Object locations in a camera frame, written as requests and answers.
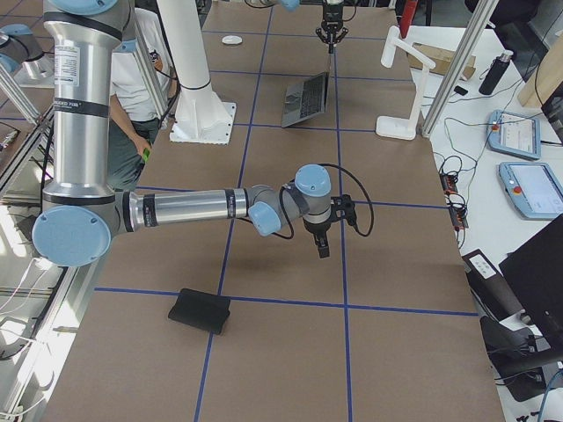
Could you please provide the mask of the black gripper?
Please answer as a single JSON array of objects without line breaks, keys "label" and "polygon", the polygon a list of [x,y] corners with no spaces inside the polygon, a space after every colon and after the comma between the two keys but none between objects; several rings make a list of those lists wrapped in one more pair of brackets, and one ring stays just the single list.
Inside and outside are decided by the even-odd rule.
[{"label": "black gripper", "polygon": [[347,36],[348,29],[343,26],[344,3],[323,3],[322,27],[317,27],[315,34],[328,46],[328,53],[331,53],[332,33],[332,53],[335,47]]},{"label": "black gripper", "polygon": [[303,216],[305,229],[311,234],[314,234],[313,237],[320,258],[328,258],[330,256],[330,246],[326,236],[326,232],[331,228],[330,218],[330,212],[324,212],[319,215],[307,214]]}]

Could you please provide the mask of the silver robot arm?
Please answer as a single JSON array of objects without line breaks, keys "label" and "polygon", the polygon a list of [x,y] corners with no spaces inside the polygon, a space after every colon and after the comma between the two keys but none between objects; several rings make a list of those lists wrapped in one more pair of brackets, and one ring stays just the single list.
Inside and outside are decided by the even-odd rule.
[{"label": "silver robot arm", "polygon": [[295,219],[328,221],[331,180],[318,164],[280,189],[135,193],[161,127],[153,97],[169,89],[165,72],[179,76],[172,139],[230,138],[236,107],[212,89],[193,2],[161,1],[150,12],[130,1],[46,1],[43,19],[55,41],[55,177],[32,230],[43,258],[86,266],[120,233],[166,223],[245,217],[268,236]]}]

